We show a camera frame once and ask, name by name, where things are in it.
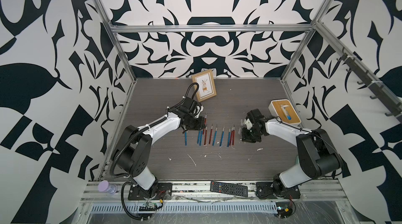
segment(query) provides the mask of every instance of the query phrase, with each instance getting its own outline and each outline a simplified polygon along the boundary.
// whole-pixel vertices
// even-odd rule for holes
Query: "wooden picture frame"
[[[193,80],[193,82],[196,82],[199,85],[197,91],[198,102],[216,96],[216,89],[212,70],[207,70],[194,74],[191,76],[191,79]]]

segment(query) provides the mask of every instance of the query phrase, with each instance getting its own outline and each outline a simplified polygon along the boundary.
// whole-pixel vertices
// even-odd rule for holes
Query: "white debris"
[[[197,164],[194,162],[193,158],[192,158],[190,155],[188,155],[188,156],[189,156],[189,157],[191,158],[191,160],[193,161],[195,167],[197,167]]]

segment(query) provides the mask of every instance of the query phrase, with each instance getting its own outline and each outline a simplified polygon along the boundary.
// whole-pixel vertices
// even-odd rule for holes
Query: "black cable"
[[[291,215],[289,215],[289,216],[294,215],[294,214],[295,214],[295,212],[296,212],[296,204],[294,203],[294,201],[293,201],[293,200],[291,200],[291,199],[290,199],[290,197],[286,197],[286,196],[282,196],[282,195],[279,195],[279,197],[282,197],[282,198],[288,199],[288,200],[289,200],[289,201],[292,203],[292,206],[295,206],[295,207],[294,207],[294,210],[292,211],[292,214],[291,214]]]
[[[129,176],[128,173],[119,173],[119,174],[115,174],[115,167],[117,165],[117,162],[120,159],[120,156],[123,154],[123,152],[127,149],[127,147],[144,131],[156,126],[157,124],[162,123],[163,121],[165,121],[167,118],[163,117],[161,120],[158,120],[152,124],[150,124],[149,126],[146,126],[144,128],[142,128],[141,130],[139,130],[138,132],[134,133],[128,140],[127,142],[124,144],[123,148],[118,152],[118,154],[115,156],[115,158],[113,159],[112,165],[110,165],[110,170],[109,170],[109,174],[110,176],[112,176],[113,178],[119,178],[119,177],[127,177]]]
[[[257,191],[259,191],[259,190],[262,190],[262,187],[258,186],[258,187],[257,187]],[[265,195],[260,195],[260,196],[258,196],[258,198],[261,199],[261,200],[265,200],[265,199],[268,198],[268,196],[273,195],[273,194],[274,194],[274,193],[265,194]]]
[[[127,207],[126,207],[126,205],[125,205],[125,203],[124,203],[124,187],[126,186],[126,185],[132,185],[132,183],[131,182],[125,182],[124,184],[123,184],[123,186],[121,187],[121,194],[120,194],[120,198],[121,198],[121,205],[123,206],[123,210],[124,210],[124,212],[130,217],[130,218],[132,218],[132,219],[134,219],[134,220],[148,220],[148,218],[146,218],[146,219],[144,219],[144,218],[140,218],[140,217],[137,217],[137,216],[135,216],[135,215],[133,215],[132,213],[130,213],[129,211],[128,211],[128,209],[127,209]]]
[[[197,88],[195,89],[195,91],[194,91],[194,93],[193,93],[193,96],[191,96],[191,99],[194,99],[194,96],[195,96],[195,94],[197,93],[198,88],[199,88],[199,84],[196,83],[196,82],[192,83],[192,84],[187,88],[186,95],[184,96],[184,98],[182,99],[182,101],[180,101],[178,104],[172,106],[171,108],[176,107],[176,106],[179,106],[181,103],[183,103],[184,100],[186,99],[186,97],[188,96],[188,93],[190,92],[191,87],[193,87],[194,85],[197,85]]]

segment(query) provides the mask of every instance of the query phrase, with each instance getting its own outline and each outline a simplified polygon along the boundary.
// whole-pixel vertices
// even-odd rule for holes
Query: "remote control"
[[[224,183],[219,181],[211,181],[211,192],[224,193],[242,197],[249,196],[249,188],[247,186]]]

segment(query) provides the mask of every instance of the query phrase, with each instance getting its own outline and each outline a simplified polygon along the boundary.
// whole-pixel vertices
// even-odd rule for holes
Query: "hook rack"
[[[366,85],[374,93],[374,96],[370,96],[370,98],[379,99],[387,107],[389,113],[385,113],[385,115],[387,117],[395,116],[402,123],[402,102],[400,99],[356,56],[349,56],[344,53],[338,59],[338,61],[340,60],[349,66],[347,72],[353,71],[360,78],[361,81],[357,82],[359,85]]]

